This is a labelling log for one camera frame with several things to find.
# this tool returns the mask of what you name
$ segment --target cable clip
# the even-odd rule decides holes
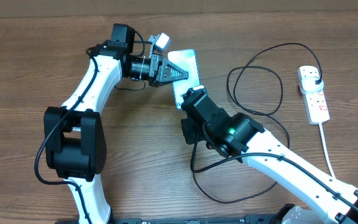
[[[341,193],[336,192],[333,196],[333,199],[338,200],[338,197],[341,196]]]
[[[277,158],[278,159],[278,161],[282,161],[283,159],[285,158],[285,156],[284,155],[280,155],[280,157],[279,158]]]
[[[80,99],[80,98],[81,98],[81,96],[78,97],[78,99]],[[84,103],[84,99],[81,100],[81,103]]]

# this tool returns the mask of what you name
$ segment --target wood grain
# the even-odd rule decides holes
[[[276,44],[311,47],[326,82],[331,120],[324,128],[331,163],[338,179],[358,187],[358,11],[0,19],[0,223],[53,223],[77,216],[67,186],[46,186],[35,178],[34,157],[43,139],[44,111],[73,93],[88,68],[85,48],[107,39],[115,22],[135,27],[144,37],[164,31],[172,38],[170,50],[195,49],[203,84],[229,114],[241,111],[226,94],[230,69]],[[284,101],[274,117],[288,129],[291,149],[328,172],[318,127],[307,123],[297,85],[297,68],[316,65],[311,54],[282,47],[261,55],[254,65],[282,77]],[[140,84],[123,80],[120,85]],[[262,111],[273,110],[279,94],[278,80],[259,70],[246,72],[237,89],[241,103]],[[284,203],[305,206],[281,186],[233,205],[210,201],[191,177],[191,146],[180,127],[184,117],[174,107],[171,86],[110,96],[102,115],[108,145],[102,178],[116,217],[238,217],[275,213]],[[255,118],[286,141],[276,124]],[[201,145],[198,159],[201,167],[221,157]],[[40,171],[46,179],[58,180],[44,156]],[[238,162],[197,177],[222,200],[273,183]]]
[[[0,0],[0,18],[358,10],[358,0]]]

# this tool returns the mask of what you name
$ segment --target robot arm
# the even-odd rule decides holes
[[[127,25],[115,24],[111,40],[92,49],[90,56],[93,58],[89,60],[88,71],[74,94],[62,107],[49,107],[44,115],[45,138],[52,135],[45,146],[47,164],[49,168],[56,170],[59,177],[80,186],[83,195],[84,202],[76,187],[69,185],[80,214],[79,224],[88,223],[86,216],[97,224],[106,224],[112,220],[110,206],[104,198],[100,173],[107,151],[101,113],[114,86],[122,77],[147,80],[150,86],[155,87],[188,78],[188,72],[162,55],[153,53],[154,50],[161,52],[162,47],[167,44],[168,36],[165,34],[153,37],[150,58],[131,55],[135,33],[137,32]],[[61,117],[69,113],[68,110],[76,104],[93,78],[94,81],[82,101],[65,122],[60,124],[60,132],[51,133]],[[80,131],[81,138],[66,138],[64,133],[71,131]],[[88,214],[84,214],[83,203]]]

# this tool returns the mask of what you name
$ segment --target wooden table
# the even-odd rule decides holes
[[[170,50],[195,49],[202,83],[229,114],[241,110],[226,94],[226,75],[262,49],[284,42],[311,47],[323,66],[331,120],[324,124],[331,163],[338,179],[358,187],[358,11],[193,14],[154,16],[0,19],[0,223],[53,223],[70,220],[77,210],[67,186],[41,184],[34,175],[35,154],[44,137],[43,115],[60,106],[88,68],[85,48],[108,39],[115,22],[135,27],[145,38],[167,33]],[[261,55],[254,65],[279,73],[283,105],[274,115],[291,136],[291,149],[328,172],[317,126],[308,124],[296,70],[316,65],[301,47],[282,47]],[[121,86],[140,83],[123,80]],[[255,110],[271,111],[280,86],[271,74],[249,70],[237,95]],[[257,198],[222,205],[195,186],[170,85],[142,92],[114,91],[102,120],[108,158],[102,179],[115,217],[238,217],[275,213],[284,203],[304,206],[276,186]],[[282,130],[257,117],[282,142]],[[222,159],[201,144],[198,167]],[[40,171],[58,180],[45,156]],[[221,200],[266,189],[273,180],[230,162],[197,175],[207,192]]]

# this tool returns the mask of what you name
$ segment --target plug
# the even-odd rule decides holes
[[[299,87],[303,94],[321,91],[324,88],[324,81],[316,83],[320,79],[318,69],[305,65],[298,69]]]

